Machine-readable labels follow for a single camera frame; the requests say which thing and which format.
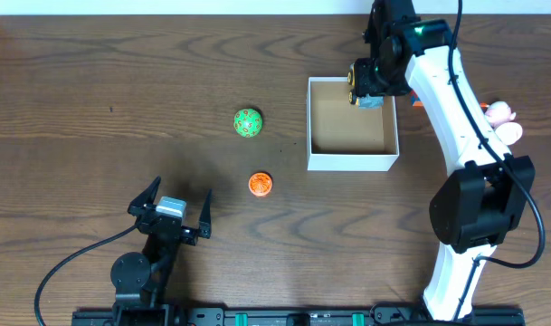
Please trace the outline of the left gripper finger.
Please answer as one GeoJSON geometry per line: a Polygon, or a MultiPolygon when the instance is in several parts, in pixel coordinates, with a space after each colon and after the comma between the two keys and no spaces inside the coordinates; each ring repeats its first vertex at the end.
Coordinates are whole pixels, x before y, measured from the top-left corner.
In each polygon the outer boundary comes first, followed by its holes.
{"type": "Polygon", "coordinates": [[[161,177],[156,177],[152,183],[135,197],[128,205],[129,214],[145,214],[154,207],[154,200],[161,182],[161,177]]]}
{"type": "Polygon", "coordinates": [[[198,236],[202,238],[211,237],[211,233],[212,233],[211,202],[212,202],[212,191],[209,190],[204,201],[203,209],[199,216],[198,236]]]}

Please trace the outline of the yellow grey toy truck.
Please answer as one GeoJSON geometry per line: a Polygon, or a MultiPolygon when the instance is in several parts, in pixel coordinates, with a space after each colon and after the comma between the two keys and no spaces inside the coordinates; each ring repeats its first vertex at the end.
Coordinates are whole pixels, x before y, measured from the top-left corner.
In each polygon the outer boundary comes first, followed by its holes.
{"type": "Polygon", "coordinates": [[[355,65],[352,63],[349,66],[349,72],[347,74],[347,82],[352,86],[348,94],[348,101],[352,105],[356,105],[360,109],[380,109],[384,105],[383,97],[371,97],[366,95],[365,97],[356,96],[356,82],[355,82],[355,65]]]}

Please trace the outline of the pink duck toy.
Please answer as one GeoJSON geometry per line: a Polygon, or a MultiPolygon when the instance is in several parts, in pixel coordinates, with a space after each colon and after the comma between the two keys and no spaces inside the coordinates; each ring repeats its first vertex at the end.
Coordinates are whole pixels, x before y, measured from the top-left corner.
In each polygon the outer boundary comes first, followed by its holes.
{"type": "Polygon", "coordinates": [[[505,145],[514,145],[523,136],[523,127],[515,122],[516,112],[505,101],[487,105],[484,114],[489,125],[505,145]]]}

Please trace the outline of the colourful puzzle cube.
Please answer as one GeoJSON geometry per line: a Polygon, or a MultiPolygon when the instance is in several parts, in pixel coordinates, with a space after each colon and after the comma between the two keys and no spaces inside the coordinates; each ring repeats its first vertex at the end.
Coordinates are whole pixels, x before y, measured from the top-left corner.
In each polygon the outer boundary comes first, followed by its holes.
{"type": "Polygon", "coordinates": [[[421,102],[419,96],[414,91],[411,91],[411,103],[413,107],[418,107],[418,108],[423,107],[423,103],[421,102]]]}

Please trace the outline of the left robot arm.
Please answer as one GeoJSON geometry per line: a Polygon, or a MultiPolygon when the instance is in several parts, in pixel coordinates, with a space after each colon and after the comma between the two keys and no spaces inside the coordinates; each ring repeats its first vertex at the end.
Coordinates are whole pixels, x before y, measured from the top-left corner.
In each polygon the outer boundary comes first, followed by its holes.
{"type": "Polygon", "coordinates": [[[112,265],[111,281],[116,289],[113,304],[114,325],[185,325],[181,308],[165,302],[166,285],[173,272],[181,245],[195,246],[212,233],[208,193],[197,227],[183,224],[186,202],[172,197],[156,200],[161,182],[153,182],[128,206],[136,218],[135,228],[147,236],[140,252],[123,254],[112,265]]]}

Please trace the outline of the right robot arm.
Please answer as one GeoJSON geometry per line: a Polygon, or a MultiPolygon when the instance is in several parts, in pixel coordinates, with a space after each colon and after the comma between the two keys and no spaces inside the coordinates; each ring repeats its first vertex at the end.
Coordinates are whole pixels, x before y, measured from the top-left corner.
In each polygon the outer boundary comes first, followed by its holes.
{"type": "Polygon", "coordinates": [[[459,26],[423,20],[411,0],[376,0],[364,41],[366,58],[350,67],[349,101],[378,108],[388,96],[414,93],[422,102],[442,148],[447,179],[432,198],[429,215],[439,249],[418,312],[400,325],[521,325],[517,308],[474,308],[471,303],[485,264],[525,208],[535,168],[515,157],[487,121],[466,78],[458,48],[459,26]]]}

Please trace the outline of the green ball with orange numbers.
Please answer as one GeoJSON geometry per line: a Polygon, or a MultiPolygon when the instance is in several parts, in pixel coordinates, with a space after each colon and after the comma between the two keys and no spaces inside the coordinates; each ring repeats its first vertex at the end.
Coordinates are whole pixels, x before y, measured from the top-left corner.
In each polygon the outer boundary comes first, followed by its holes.
{"type": "Polygon", "coordinates": [[[262,130],[262,115],[255,109],[238,110],[233,118],[235,131],[244,138],[253,138],[262,130]]]}

